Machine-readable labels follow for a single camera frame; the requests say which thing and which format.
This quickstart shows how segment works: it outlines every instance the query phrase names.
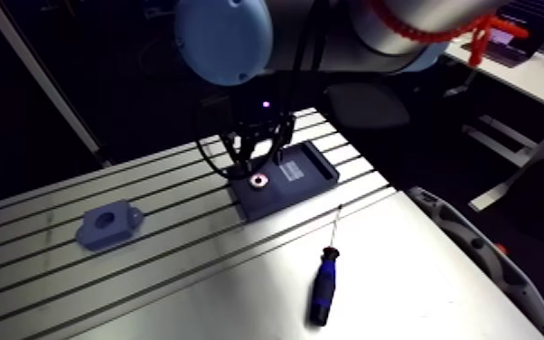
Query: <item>screwdriver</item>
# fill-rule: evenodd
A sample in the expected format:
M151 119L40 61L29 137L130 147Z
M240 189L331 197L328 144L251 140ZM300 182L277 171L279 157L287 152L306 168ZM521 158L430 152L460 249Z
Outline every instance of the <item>screwdriver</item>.
M331 243L329 247L323 249L321 266L314 279L312 301L310 302L310 322L316 326L325 326L331 311L331 302L335 292L335 259L340 256L340 252L333 247L333 239L341 211L342 205L340 204L337 207L335 220L333 220Z

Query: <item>computer monitor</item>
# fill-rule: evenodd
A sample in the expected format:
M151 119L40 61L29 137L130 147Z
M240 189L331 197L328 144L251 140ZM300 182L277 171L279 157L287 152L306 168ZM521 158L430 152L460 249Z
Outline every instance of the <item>computer monitor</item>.
M544 0L512 0L498 10L498 15L525 26L534 35L532 42L539 39L536 35L544 35ZM521 40L521 43L527 48L528 40Z

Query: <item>white desk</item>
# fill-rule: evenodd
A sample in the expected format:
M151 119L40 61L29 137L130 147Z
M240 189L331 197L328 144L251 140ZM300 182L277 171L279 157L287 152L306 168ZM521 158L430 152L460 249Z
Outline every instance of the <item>white desk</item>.
M446 55L457 61L467 63L470 52L464 50L461 45L468 41L468 37L460 37L457 40L454 40L447 47ZM544 104L544 54L536 53L530 60L514 68L508 68L498 62L483 58L483 62L477 70ZM486 193L474 198L470 202L470 206L476 211L481 211L502 198L508 192L511 185L522 176L529 166L540 159L544 159L544 139L537 144L518 131L515 131L489 116L482 116L481 120L522 143L523 149L517 153L513 153L505 146L502 146L480 132L472 130L471 128L466 129L466 132L470 136L487 145L489 148L506 157L521 168L505 182L496 185Z
M0 339L543 339L322 116L298 116L294 143L312 140L340 183L256 222L193 143L1 201ZM118 199L145 213L136 237L82 249L82 213ZM336 297L313 329L308 292L340 203Z

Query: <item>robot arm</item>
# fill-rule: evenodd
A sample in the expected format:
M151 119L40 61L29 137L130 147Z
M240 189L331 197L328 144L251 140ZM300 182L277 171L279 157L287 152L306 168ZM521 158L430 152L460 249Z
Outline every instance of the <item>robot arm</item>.
M446 44L423 44L396 33L379 17L380 6L406 27L440 33L470 23L504 2L180 0L175 11L176 43L186 63L206 81L241 88L237 85L260 74L291 71L287 95L277 115L270 117L269 109L258 108L257 101L253 102L257 96L242 95L234 100L240 104L230 112L233 124L220 138L242 169L241 175L232 177L217 169L204 154L198 136L197 145L213 170L229 179L255 174L270 158L278 164L281 147L289 143L293 133L295 119L289 110L299 71L419 71L432 65L445 49ZM233 148L235 136L241 137L240 151ZM273 146L253 165L250 154L264 139L272 139Z
M175 36L181 54L205 80L240 85L265 71L291 70L298 37L315 0L181 0ZM402 23L430 33L471 22L505 0L328 0L319 15L325 47L320 71L400 72L431 65L443 51L404 38L380 20L382 2ZM313 59L314 47L305 51ZM302 67L310 69L310 62Z

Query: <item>blue screwdriver handle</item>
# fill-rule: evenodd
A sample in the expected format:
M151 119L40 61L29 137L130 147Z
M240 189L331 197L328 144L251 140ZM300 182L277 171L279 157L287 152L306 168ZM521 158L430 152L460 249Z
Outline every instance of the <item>blue screwdriver handle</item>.
M340 252L333 247L323 249L322 263L314 279L312 301L310 303L310 322L316 326L325 326L331 311L335 293L335 259Z

